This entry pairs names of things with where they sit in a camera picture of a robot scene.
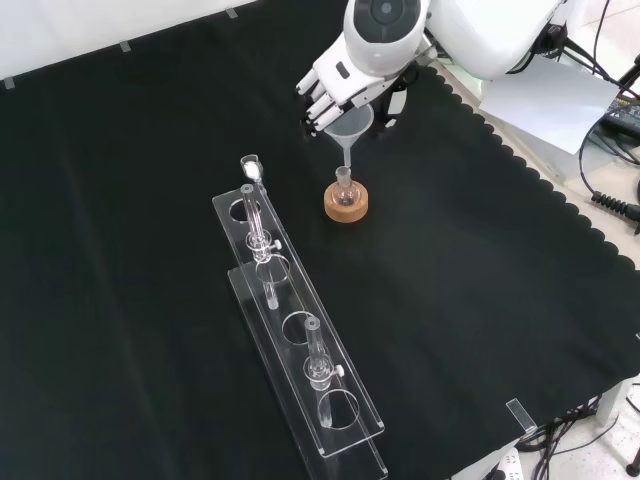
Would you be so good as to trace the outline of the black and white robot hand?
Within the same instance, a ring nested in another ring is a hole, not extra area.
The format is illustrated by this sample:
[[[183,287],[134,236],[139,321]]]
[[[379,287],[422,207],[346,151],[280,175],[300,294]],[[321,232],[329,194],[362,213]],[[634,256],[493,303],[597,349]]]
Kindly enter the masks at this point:
[[[311,102],[304,122],[324,131],[353,108],[389,90],[412,64],[437,58],[425,33],[428,1],[350,1],[343,30],[297,83]]]

